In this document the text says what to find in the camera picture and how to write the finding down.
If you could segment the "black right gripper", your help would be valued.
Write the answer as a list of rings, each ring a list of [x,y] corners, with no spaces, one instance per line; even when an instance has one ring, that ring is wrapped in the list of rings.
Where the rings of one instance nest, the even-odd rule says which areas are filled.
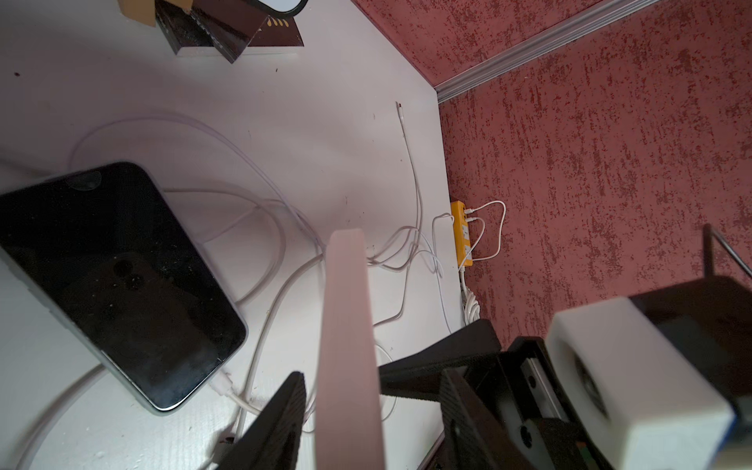
[[[751,293],[726,276],[711,276],[629,299],[729,403],[734,421],[712,464],[751,465]],[[544,338],[518,338],[505,351],[487,319],[477,320],[425,350],[378,368],[382,396],[440,401],[442,373],[462,377],[489,367],[499,379],[480,395],[512,442],[540,468],[615,469],[588,436],[565,395]]]

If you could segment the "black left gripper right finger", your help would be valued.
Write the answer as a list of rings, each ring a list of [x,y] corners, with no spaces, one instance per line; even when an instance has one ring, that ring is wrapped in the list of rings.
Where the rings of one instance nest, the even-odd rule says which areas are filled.
[[[440,405],[450,469],[534,469],[456,369],[442,372]]]

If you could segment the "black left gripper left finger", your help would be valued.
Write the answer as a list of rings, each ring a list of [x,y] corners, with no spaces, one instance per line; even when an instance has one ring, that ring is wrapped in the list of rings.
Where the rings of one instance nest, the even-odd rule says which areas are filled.
[[[217,469],[295,469],[306,398],[304,374],[292,372]]]

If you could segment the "phone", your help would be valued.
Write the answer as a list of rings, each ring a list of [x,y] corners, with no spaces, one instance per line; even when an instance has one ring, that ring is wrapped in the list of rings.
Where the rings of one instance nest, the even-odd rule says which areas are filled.
[[[380,379],[373,334],[364,234],[332,233],[315,409],[318,469],[383,469]]]
[[[179,409],[248,329],[145,168],[115,162],[1,195],[1,258],[143,407]]]

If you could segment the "yellow power strip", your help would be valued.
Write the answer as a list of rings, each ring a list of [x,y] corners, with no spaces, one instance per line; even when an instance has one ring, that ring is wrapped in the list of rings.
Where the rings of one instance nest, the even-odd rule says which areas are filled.
[[[466,266],[472,266],[472,243],[464,203],[462,201],[450,203],[450,214],[454,220],[452,222],[452,233],[454,233],[454,243],[456,243],[457,267],[462,269]]]

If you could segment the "wooden whiteboard stand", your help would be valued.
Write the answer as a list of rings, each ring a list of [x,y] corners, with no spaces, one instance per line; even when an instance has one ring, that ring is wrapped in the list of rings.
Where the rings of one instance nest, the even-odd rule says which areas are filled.
[[[186,12],[193,6],[192,0],[166,0],[166,3]],[[117,5],[125,17],[148,27],[156,25],[157,0],[117,0]]]

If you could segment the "aluminium corner post right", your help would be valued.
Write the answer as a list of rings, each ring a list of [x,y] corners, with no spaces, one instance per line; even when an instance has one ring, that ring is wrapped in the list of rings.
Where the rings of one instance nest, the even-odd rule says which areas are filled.
[[[545,31],[510,47],[436,87],[438,103],[446,103],[494,78],[512,72],[556,49],[612,25],[656,3],[656,0],[601,1]]]

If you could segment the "white whiteboard black frame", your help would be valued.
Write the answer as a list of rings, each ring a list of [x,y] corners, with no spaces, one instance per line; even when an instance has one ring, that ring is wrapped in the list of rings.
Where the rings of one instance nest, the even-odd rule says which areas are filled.
[[[303,11],[307,5],[307,0],[246,0],[246,3],[273,17],[291,18]]]

